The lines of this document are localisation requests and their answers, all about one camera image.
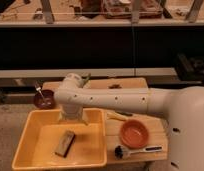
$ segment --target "red object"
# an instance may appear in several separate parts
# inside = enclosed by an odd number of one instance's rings
[[[149,140],[149,132],[145,125],[135,119],[127,120],[120,130],[122,143],[130,148],[143,148]]]
[[[55,108],[54,92],[52,90],[41,90],[45,99],[37,92],[33,98],[33,103],[39,109],[53,109]]]

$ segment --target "brush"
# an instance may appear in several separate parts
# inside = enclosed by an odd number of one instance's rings
[[[129,148],[119,145],[115,148],[115,156],[120,159],[126,159],[134,153],[150,153],[150,152],[158,152],[162,151],[161,146],[148,146],[145,148],[137,149],[137,150],[130,150]]]
[[[116,119],[119,121],[126,121],[128,119],[127,116],[120,115],[120,114],[113,112],[113,111],[107,111],[107,116],[109,119]]]
[[[76,135],[73,131],[66,130],[56,147],[55,154],[61,157],[66,157],[75,136]]]

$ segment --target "white brush handle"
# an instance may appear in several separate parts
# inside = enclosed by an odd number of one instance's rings
[[[130,154],[134,153],[151,153],[151,152],[159,152],[162,151],[161,146],[148,146],[138,150],[130,150]]]
[[[123,115],[120,115],[120,114],[118,114],[116,112],[112,112],[112,111],[108,111],[107,116],[109,119],[116,119],[119,121],[126,121],[128,119],[127,116],[123,116]]]

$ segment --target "black panel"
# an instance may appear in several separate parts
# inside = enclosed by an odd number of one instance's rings
[[[172,67],[178,53],[204,56],[204,26],[139,27],[137,67]]]
[[[131,28],[0,29],[0,69],[132,68]]]
[[[173,67],[204,56],[204,26],[0,28],[0,69]]]

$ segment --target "black brush head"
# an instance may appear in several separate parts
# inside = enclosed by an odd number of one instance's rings
[[[119,159],[123,157],[123,151],[120,145],[115,148],[115,156]]]

